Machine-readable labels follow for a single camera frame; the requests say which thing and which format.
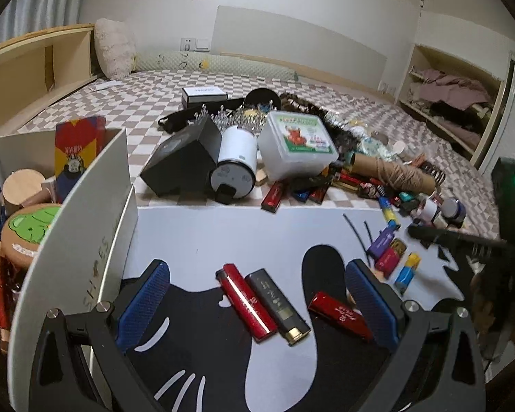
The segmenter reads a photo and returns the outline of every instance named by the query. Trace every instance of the red cartoon character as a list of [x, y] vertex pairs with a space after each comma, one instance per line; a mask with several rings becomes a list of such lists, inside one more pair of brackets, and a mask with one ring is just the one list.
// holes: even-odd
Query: red cartoon character
[[301, 130], [299, 128], [286, 127], [286, 130], [288, 131], [288, 136], [286, 136], [287, 140], [295, 146], [305, 146], [307, 139], [301, 136]]

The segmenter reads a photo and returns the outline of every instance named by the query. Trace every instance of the blue gripper pad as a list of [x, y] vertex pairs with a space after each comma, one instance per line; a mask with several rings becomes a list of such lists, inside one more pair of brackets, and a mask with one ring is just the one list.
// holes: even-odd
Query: blue gripper pad
[[368, 328], [379, 346], [394, 352], [404, 326], [401, 301], [393, 289], [380, 283], [360, 259], [345, 268], [345, 285], [355, 299]]
[[168, 264], [162, 260], [153, 260], [147, 271], [132, 286], [125, 288], [132, 296], [117, 319], [116, 345], [122, 353], [139, 343], [169, 286]]

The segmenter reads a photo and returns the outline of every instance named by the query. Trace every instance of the pink blanket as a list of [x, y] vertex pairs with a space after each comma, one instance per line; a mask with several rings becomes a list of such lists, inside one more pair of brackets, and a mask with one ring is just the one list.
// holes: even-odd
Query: pink blanket
[[420, 99], [433, 103], [442, 101], [458, 110], [467, 110], [473, 104], [490, 103], [490, 96], [479, 81], [437, 70], [425, 70], [421, 75], [425, 82], [417, 95]]

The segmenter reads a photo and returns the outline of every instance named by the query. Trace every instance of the light switch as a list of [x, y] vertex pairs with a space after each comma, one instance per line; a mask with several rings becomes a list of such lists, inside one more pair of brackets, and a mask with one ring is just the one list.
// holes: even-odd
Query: light switch
[[210, 41], [208, 39], [196, 40], [196, 51], [208, 52], [210, 51]]

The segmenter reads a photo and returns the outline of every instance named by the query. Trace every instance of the green cartoon bear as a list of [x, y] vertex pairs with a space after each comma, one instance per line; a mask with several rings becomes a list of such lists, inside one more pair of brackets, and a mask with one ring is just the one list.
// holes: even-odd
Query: green cartoon bear
[[43, 207], [30, 214], [17, 215], [9, 221], [10, 229], [23, 240], [40, 244], [60, 208], [61, 206]]

